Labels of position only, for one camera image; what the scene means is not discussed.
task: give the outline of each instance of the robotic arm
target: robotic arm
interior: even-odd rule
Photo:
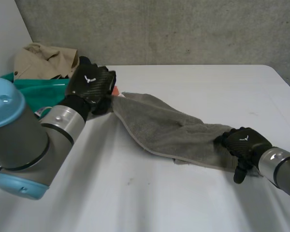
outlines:
[[[243,182],[253,166],[277,188],[290,195],[290,152],[272,144],[251,128],[232,129],[216,139],[238,158],[234,182]]]
[[[14,85],[0,79],[0,189],[29,199],[42,198],[89,112],[98,115],[108,110],[115,82],[115,72],[106,67],[80,65],[64,100],[40,123]]]

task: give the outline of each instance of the green cloth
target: green cloth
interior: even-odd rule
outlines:
[[[13,73],[2,76],[2,78],[10,80],[9,76]],[[69,79],[56,80],[15,80],[14,85],[25,96],[28,106],[33,112],[42,107],[55,106],[64,98],[64,92]]]

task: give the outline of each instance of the white table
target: white table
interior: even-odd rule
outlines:
[[[155,95],[205,123],[253,127],[290,151],[290,87],[268,66],[109,68],[120,91]],[[0,232],[290,231],[287,194],[232,177],[148,154],[109,114],[87,122],[41,200],[0,191]]]

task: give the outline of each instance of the gloved robot hand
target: gloved robot hand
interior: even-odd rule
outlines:
[[[66,97],[80,97],[95,115],[107,112],[116,82],[116,73],[105,66],[81,64],[75,70],[67,88]]]
[[[240,184],[243,182],[247,171],[253,166],[258,168],[259,159],[262,154],[272,148],[272,144],[252,128],[232,129],[230,132],[223,133],[218,137],[231,155],[238,158],[233,180]]]

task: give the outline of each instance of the beige jacket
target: beige jacket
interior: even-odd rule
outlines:
[[[76,49],[47,47],[40,43],[31,43],[15,56],[14,80],[49,80],[60,75],[71,77],[78,65]]]

